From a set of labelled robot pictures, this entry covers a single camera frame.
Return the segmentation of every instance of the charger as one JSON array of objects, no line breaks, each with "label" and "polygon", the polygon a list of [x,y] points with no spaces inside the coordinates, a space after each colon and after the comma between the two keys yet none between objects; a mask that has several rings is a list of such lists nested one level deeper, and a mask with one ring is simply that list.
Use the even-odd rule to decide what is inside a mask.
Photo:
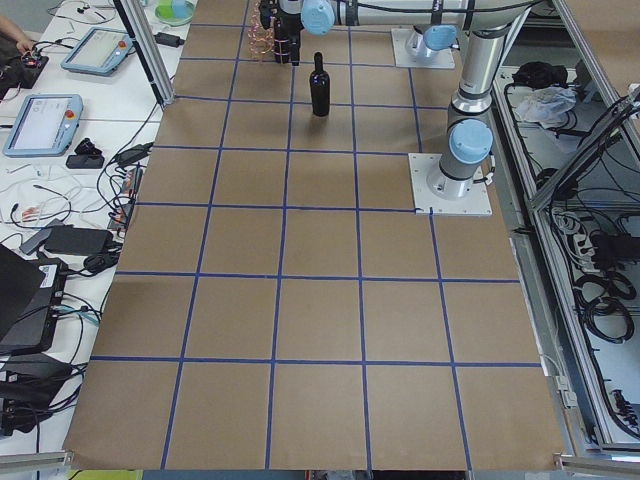
[{"label": "charger", "polygon": [[177,35],[171,35],[169,33],[158,32],[154,35],[156,43],[159,45],[167,45],[168,47],[178,48],[180,45],[184,45],[184,39]]},{"label": "charger", "polygon": [[118,153],[114,160],[120,167],[128,167],[149,155],[153,142],[135,145],[124,152]]}]

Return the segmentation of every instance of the table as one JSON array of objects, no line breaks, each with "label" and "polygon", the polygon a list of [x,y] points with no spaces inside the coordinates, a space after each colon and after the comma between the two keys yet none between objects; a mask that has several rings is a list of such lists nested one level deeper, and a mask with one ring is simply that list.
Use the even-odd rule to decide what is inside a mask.
[{"label": "table", "polygon": [[[157,21],[153,20],[153,7],[155,2],[147,8],[148,18],[152,20],[155,31],[166,30]],[[73,2],[65,3],[59,13],[71,18],[80,18],[75,12],[76,5]],[[69,36],[69,26],[73,25],[74,33],[78,38],[86,32],[90,26],[69,21],[67,19],[54,18],[44,32],[43,40],[53,40]],[[114,19],[105,24],[108,28],[121,28],[119,19]],[[189,25],[171,29],[170,33],[186,37]],[[169,72],[175,72],[178,58],[182,48],[160,46],[162,57]],[[140,133],[133,140],[133,144],[152,142],[159,128],[162,117],[161,109],[155,108],[155,97],[142,71],[139,61],[132,58],[125,61],[110,77],[97,77],[67,72],[60,68],[60,62],[68,50],[54,47],[45,50],[50,56],[49,64],[39,78],[36,88],[19,92],[13,100],[3,101],[0,104],[0,123],[10,124],[15,120],[23,99],[31,93],[78,93],[83,97],[84,112],[80,120],[79,128],[74,136],[73,143],[67,153],[71,153],[77,144],[85,137],[90,138],[98,148],[103,150],[105,158],[111,158],[132,135],[139,129]],[[9,92],[7,98],[11,98],[15,92]],[[4,142],[8,136],[8,130],[0,132],[0,141]],[[95,186],[98,179],[97,170],[71,171],[64,166],[66,154],[61,157],[36,157],[28,159],[8,158],[0,154],[2,162],[2,175],[0,176],[0,213],[3,219],[7,219],[13,204],[19,203],[19,214],[30,205],[38,205],[54,197],[50,192],[37,190],[32,186],[41,184],[61,193],[73,192],[72,203],[75,210],[94,210],[103,202],[96,193]],[[110,191],[108,179],[102,178],[103,191]],[[108,209],[70,215],[66,221],[85,228],[105,228],[108,223]],[[28,238],[33,231],[18,230]],[[0,237],[5,238],[15,233],[15,227],[0,224]],[[19,237],[9,239],[6,246],[17,249]],[[71,268],[81,268],[82,257],[61,256]],[[65,292],[77,295],[98,307],[113,278],[113,269],[110,269],[94,278],[72,277],[67,280]],[[72,299],[65,299],[65,303],[74,303]],[[60,320],[57,324],[56,334],[52,347],[46,352],[48,355],[61,361],[69,361],[80,339],[80,323],[77,318],[70,317]],[[84,331],[81,343],[76,354],[75,363],[87,361],[91,353],[97,327],[90,322],[84,323]],[[77,386],[73,381],[65,383],[58,398],[64,398]],[[57,451],[62,448],[73,410],[56,414],[42,424],[42,435],[39,444],[40,451]],[[33,453],[35,451],[36,430],[29,434],[14,433],[11,437],[0,439],[0,455],[17,453]],[[51,472],[43,474],[43,478],[51,476]],[[30,474],[16,476],[16,478],[30,478]]]},{"label": "table", "polygon": [[441,151],[459,70],[396,69],[366,29],[303,32],[297,69],[260,63],[250,2],[206,5],[65,443],[77,465],[553,468],[500,214],[413,211],[406,154]]}]

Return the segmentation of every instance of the cable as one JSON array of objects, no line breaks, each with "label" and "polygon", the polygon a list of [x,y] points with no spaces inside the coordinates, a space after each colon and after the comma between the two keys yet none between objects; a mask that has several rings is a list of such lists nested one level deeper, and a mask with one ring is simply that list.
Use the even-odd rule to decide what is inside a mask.
[{"label": "cable", "polygon": [[73,298],[75,300],[78,300],[79,302],[82,302],[83,304],[85,304],[89,308],[89,311],[96,316],[96,319],[98,320],[98,323],[100,323],[102,321],[102,312],[96,310],[95,308],[93,308],[93,305],[91,305],[85,299],[80,298],[80,297],[78,297],[76,295],[72,295],[71,293],[67,293],[67,292],[64,292],[63,296],[70,297],[70,298]]},{"label": "cable", "polygon": [[4,245],[4,242],[16,236],[20,237],[20,244],[24,243],[24,235],[22,235],[20,232],[12,233],[11,235],[4,237],[2,240],[0,240],[0,243]]},{"label": "cable", "polygon": [[[531,2],[522,2],[514,5],[507,5],[504,7],[494,7],[494,8],[443,8],[441,10],[442,13],[493,13],[493,12],[503,12],[506,10],[514,10],[522,7],[533,7],[539,3],[542,3],[544,0],[535,0]],[[379,10],[381,12],[391,12],[391,13],[433,13],[433,9],[430,8],[393,8],[393,7],[382,7],[379,5],[370,5],[367,3],[356,4],[361,8],[368,8],[370,10]]]},{"label": "cable", "polygon": [[63,6],[63,5],[67,5],[70,3],[81,3],[83,5],[83,8],[78,8],[77,11],[78,13],[84,14],[84,11],[90,8],[90,5],[85,2],[85,1],[81,1],[81,0],[62,0],[60,3],[58,3],[57,5],[54,5],[51,8],[47,8],[47,13],[49,15],[51,15],[52,17],[57,17],[57,18],[64,18],[66,20],[70,20],[72,22],[77,22],[77,23],[81,23],[83,25],[102,25],[105,23],[109,23],[111,20],[115,19],[117,17],[117,12],[115,12],[111,17],[106,18],[104,17],[101,13],[96,12],[96,15],[98,15],[99,17],[102,18],[102,20],[100,21],[96,21],[96,22],[85,22],[84,20],[78,20],[77,18],[72,18],[72,17],[67,17],[65,15],[60,15],[58,14],[58,10]]}]

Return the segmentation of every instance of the black cable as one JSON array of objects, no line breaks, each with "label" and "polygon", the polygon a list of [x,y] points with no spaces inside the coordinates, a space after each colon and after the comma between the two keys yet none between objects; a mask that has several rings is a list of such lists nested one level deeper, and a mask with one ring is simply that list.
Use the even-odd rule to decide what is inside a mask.
[{"label": "black cable", "polygon": [[100,182],[102,180],[102,177],[104,175],[107,175],[109,178],[109,174],[107,173],[107,170],[109,167],[112,167],[113,165],[116,165],[117,168],[117,161],[116,158],[117,156],[122,153],[129,145],[131,145],[134,140],[136,139],[136,137],[140,134],[140,132],[142,131],[142,129],[147,126],[147,124],[149,123],[149,121],[151,120],[151,117],[153,116],[153,114],[156,111],[156,108],[158,107],[158,104],[155,104],[153,106],[153,108],[151,109],[151,111],[149,112],[149,115],[147,115],[147,118],[145,118],[145,120],[142,122],[142,125],[140,125],[140,127],[138,128],[138,130],[135,131],[135,133],[131,136],[131,138],[127,141],[127,143],[125,143],[124,145],[122,145],[118,151],[113,155],[113,157],[111,157],[111,159],[104,165],[104,167],[102,168],[102,170],[100,170],[100,173],[98,174],[98,179],[96,180],[96,191],[98,192],[98,195],[100,196],[100,198],[105,202],[105,206],[108,206],[109,209],[113,212],[113,213],[119,213],[119,209],[117,206],[113,205],[113,202],[117,202],[117,198],[120,196],[120,192],[114,192],[114,197],[111,198],[111,200],[107,200],[107,198],[104,196],[104,194],[102,193],[102,191],[100,190]]},{"label": "black cable", "polygon": [[0,243],[4,244],[4,242],[16,236],[20,237],[20,243],[22,244],[24,242],[24,235],[22,235],[20,232],[12,233],[11,235],[4,237],[2,240],[0,240]]},{"label": "black cable", "polygon": [[[104,23],[108,23],[108,22],[110,22],[111,20],[113,20],[113,19],[114,19],[114,18],[116,18],[116,16],[117,16],[117,14],[116,14],[116,13],[114,13],[114,14],[113,14],[113,16],[111,16],[110,18],[104,18],[104,17],[102,17],[102,18],[103,18],[103,20],[101,20],[101,21],[97,21],[97,22],[85,22],[84,20],[78,20],[77,18],[71,18],[71,17],[67,17],[67,16],[65,16],[65,15],[59,15],[59,14],[58,14],[58,10],[59,10],[59,9],[60,9],[60,7],[62,6],[62,4],[63,4],[63,3],[65,3],[65,1],[66,1],[66,0],[62,0],[62,1],[61,1],[60,3],[58,3],[57,5],[54,5],[54,6],[53,6],[53,7],[51,7],[51,8],[47,8],[47,10],[46,10],[46,11],[47,11],[47,13],[48,13],[49,15],[51,15],[52,17],[64,18],[64,19],[66,19],[66,20],[70,20],[70,21],[72,21],[72,22],[78,22],[78,23],[81,23],[81,24],[83,24],[83,25],[102,25],[102,24],[104,24]],[[85,4],[85,5],[88,5],[86,2],[83,2],[83,1],[77,1],[77,2],[75,2],[75,3],[83,3],[83,4]]]},{"label": "black cable", "polygon": [[80,320],[80,337],[78,338],[76,349],[73,352],[73,355],[71,355],[71,359],[69,360],[69,363],[73,363],[73,361],[76,359],[76,355],[78,355],[78,352],[80,351],[80,345],[82,345],[82,337],[84,335],[84,319],[80,314],[78,314],[78,319]]},{"label": "black cable", "polygon": [[89,311],[90,311],[91,313],[93,313],[93,314],[96,316],[96,319],[98,320],[98,323],[100,323],[100,322],[102,321],[102,312],[101,312],[101,311],[96,310],[95,308],[93,308],[93,305],[91,305],[91,304],[90,304],[89,302],[87,302],[85,299],[80,298],[80,297],[78,297],[78,296],[76,296],[76,295],[73,295],[73,294],[71,294],[71,293],[68,293],[68,292],[64,292],[64,293],[63,293],[63,296],[65,296],[65,297],[70,297],[70,298],[73,298],[73,299],[75,299],[75,300],[78,300],[79,302],[82,302],[83,304],[85,304],[85,305],[89,308]]},{"label": "black cable", "polygon": [[66,45],[64,43],[61,42],[50,42],[50,41],[46,41],[46,40],[41,40],[39,42],[36,42],[33,44],[33,48],[36,48],[39,45],[44,45],[44,47],[39,48],[38,51],[41,52],[42,50],[44,50],[47,47],[52,47],[52,46],[60,46],[60,47],[64,47],[64,48],[68,48],[68,49],[72,49],[73,46],[71,45]]},{"label": "black cable", "polygon": [[[533,7],[539,3],[542,3],[544,0],[535,0],[530,2],[522,2],[516,3],[514,5],[506,5],[504,7],[494,7],[494,8],[443,8],[441,10],[442,13],[493,13],[493,12],[503,12],[506,10],[514,10],[522,7]],[[379,10],[381,12],[391,12],[391,13],[433,13],[433,9],[430,8],[393,8],[393,7],[382,7],[379,5],[370,5],[367,3],[357,3],[358,7],[368,8],[370,10]]]},{"label": "black cable", "polygon": [[9,213],[9,220],[11,220],[11,224],[15,225],[18,228],[22,228],[24,230],[42,230],[42,228],[44,227],[28,227],[25,225],[20,225],[16,219],[14,218],[14,215],[16,213],[16,210],[18,210],[18,204],[14,204],[13,207],[11,208],[11,212]]},{"label": "black cable", "polygon": [[[49,365],[49,362],[45,362],[44,360],[14,360],[13,357],[9,360],[4,360],[2,362],[5,365]],[[78,364],[69,364],[72,370],[75,370],[77,373],[72,373],[68,377],[73,378],[77,375],[84,375],[87,369],[88,363],[78,363]]]}]

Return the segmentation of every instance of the dark glass bottle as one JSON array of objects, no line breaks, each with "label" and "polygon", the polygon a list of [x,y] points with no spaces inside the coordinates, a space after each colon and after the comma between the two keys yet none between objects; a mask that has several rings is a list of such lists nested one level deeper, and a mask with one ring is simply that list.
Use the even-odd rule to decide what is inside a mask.
[{"label": "dark glass bottle", "polygon": [[273,22],[273,57],[276,63],[289,63],[289,37],[277,17]]},{"label": "dark glass bottle", "polygon": [[322,53],[316,52],[313,56],[313,61],[316,64],[316,68],[309,77],[313,114],[318,117],[326,117],[329,115],[329,99],[331,98],[329,90],[329,74],[324,71],[324,67],[322,65]]}]

